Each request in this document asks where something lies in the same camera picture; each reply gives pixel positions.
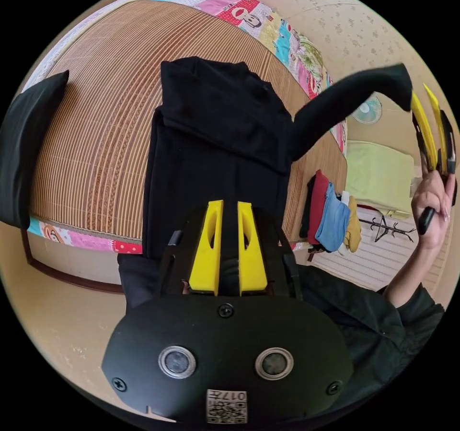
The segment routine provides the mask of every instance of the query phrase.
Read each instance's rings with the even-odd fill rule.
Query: bamboo sleeping mat
[[[175,3],[127,3],[85,31],[48,74],[70,71],[37,163],[33,216],[89,234],[142,237],[160,63],[188,56],[246,62],[271,82],[291,115],[308,102],[283,64],[238,27]],[[297,238],[306,183],[320,168],[344,189],[346,161],[330,132],[293,165],[283,226],[290,240]]]

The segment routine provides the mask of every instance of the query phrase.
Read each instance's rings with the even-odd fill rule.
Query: hand
[[[439,250],[444,243],[449,226],[454,190],[454,175],[450,174],[448,176],[444,187],[438,171],[428,172],[426,167],[423,167],[422,183],[417,188],[412,199],[412,213],[416,224],[425,208],[432,207],[435,210],[435,214],[426,233],[419,237],[419,247],[422,249]]]

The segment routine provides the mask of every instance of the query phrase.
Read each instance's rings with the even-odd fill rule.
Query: yellow plastic part
[[[437,124],[437,130],[439,133],[439,141],[441,142],[441,171],[443,174],[447,172],[447,146],[446,146],[446,136],[444,134],[444,126],[442,125],[441,120],[441,110],[439,108],[439,102],[437,101],[436,96],[428,89],[428,86],[424,83],[426,93],[430,99],[431,108],[435,115],[435,120]]]
[[[243,292],[264,291],[267,287],[262,251],[255,227],[253,209],[249,202],[238,202],[238,254],[240,295]]]
[[[412,91],[412,103],[411,103],[412,113],[415,115],[417,119],[418,125],[420,126],[420,130],[422,132],[423,140],[426,146],[426,152],[428,155],[428,163],[435,168],[437,163],[437,151],[435,146],[435,141],[433,140],[433,134],[431,133],[431,127],[428,122],[428,118],[422,108],[422,104],[420,100],[415,95],[415,92]]]
[[[212,292],[217,296],[223,208],[223,201],[211,201],[207,205],[200,242],[188,282],[192,291]]]

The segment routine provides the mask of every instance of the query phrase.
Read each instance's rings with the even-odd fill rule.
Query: wall fan
[[[382,116],[382,104],[375,95],[371,95],[352,114],[356,121],[363,124],[375,124]]]

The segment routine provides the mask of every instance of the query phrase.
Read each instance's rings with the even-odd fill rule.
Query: qr code
[[[248,403],[245,391],[209,389],[206,404],[208,423],[242,424],[248,422]]]

